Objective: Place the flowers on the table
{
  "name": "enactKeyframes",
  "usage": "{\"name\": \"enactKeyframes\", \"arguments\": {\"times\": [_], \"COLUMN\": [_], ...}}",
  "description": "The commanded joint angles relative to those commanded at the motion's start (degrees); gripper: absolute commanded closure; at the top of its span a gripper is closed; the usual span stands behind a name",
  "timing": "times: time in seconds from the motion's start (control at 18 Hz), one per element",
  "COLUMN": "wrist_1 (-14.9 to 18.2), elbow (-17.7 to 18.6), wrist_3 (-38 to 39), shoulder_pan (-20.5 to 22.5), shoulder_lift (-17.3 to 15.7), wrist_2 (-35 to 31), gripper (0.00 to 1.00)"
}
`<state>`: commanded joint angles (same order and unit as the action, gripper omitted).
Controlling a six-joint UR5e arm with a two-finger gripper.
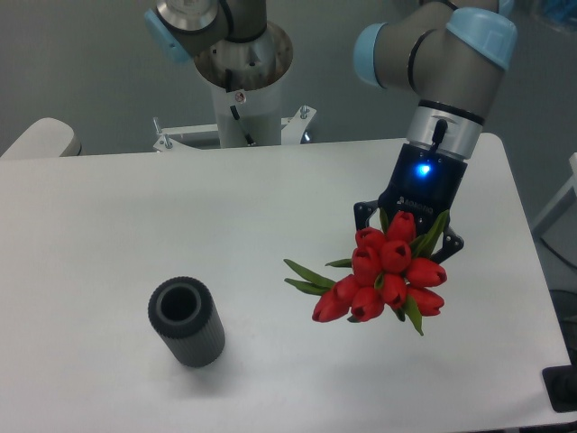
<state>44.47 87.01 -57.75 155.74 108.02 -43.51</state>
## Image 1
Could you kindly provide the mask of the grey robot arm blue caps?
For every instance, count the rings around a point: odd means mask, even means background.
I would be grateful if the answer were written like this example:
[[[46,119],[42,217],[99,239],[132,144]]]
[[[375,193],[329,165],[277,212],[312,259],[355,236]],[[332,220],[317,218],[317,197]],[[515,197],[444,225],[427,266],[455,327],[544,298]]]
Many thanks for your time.
[[[463,248],[449,212],[517,41],[510,1],[423,1],[400,23],[358,36],[353,66],[365,83],[419,98],[391,179],[357,203],[355,226],[399,211],[416,222],[414,254],[442,263]],[[287,34],[262,1],[159,1],[144,16],[175,62],[193,61],[211,88],[224,148],[297,144],[313,112],[281,122],[280,86],[293,60]]]

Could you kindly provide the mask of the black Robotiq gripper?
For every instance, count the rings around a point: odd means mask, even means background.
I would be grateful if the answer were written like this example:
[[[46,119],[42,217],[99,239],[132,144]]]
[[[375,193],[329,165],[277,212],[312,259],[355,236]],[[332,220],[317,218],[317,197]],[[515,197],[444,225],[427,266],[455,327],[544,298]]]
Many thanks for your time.
[[[451,208],[468,164],[442,153],[429,153],[410,143],[402,145],[388,186],[378,201],[362,201],[353,205],[355,229],[370,225],[370,219],[380,208],[392,217],[398,210],[417,217],[436,219]],[[443,231],[441,248],[430,260],[441,264],[464,248],[464,240],[451,226]]]

